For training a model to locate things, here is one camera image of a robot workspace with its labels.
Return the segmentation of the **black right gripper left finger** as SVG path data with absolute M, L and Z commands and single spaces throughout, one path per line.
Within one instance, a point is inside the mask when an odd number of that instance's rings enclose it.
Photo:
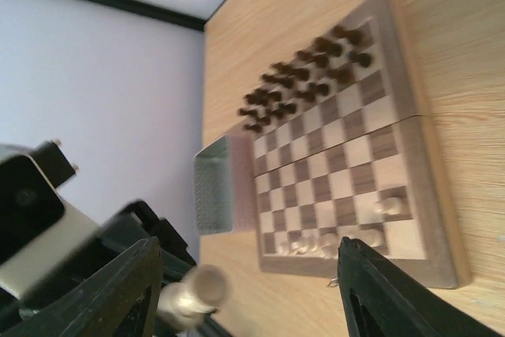
M 152 336 L 162 282 L 157 238 L 140 240 L 4 336 Z

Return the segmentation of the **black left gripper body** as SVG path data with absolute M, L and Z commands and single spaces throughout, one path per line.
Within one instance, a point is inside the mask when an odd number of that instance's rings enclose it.
M 167 219 L 159 218 L 143 200 L 135 200 L 116 213 L 102 229 L 102 242 L 122 252 L 145 238 L 158 238 L 160 248 L 172 257 L 196 266 L 188 244 Z

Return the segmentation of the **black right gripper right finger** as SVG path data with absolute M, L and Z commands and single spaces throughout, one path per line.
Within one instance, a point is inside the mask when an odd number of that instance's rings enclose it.
M 350 336 L 498 336 L 359 239 L 339 246 L 338 282 Z

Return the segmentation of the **light chess pawn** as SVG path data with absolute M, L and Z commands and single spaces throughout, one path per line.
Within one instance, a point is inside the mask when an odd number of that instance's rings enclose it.
M 400 215 L 404 212 L 404 202 L 401 197 L 388 197 L 377 201 L 373 210 L 379 215 Z

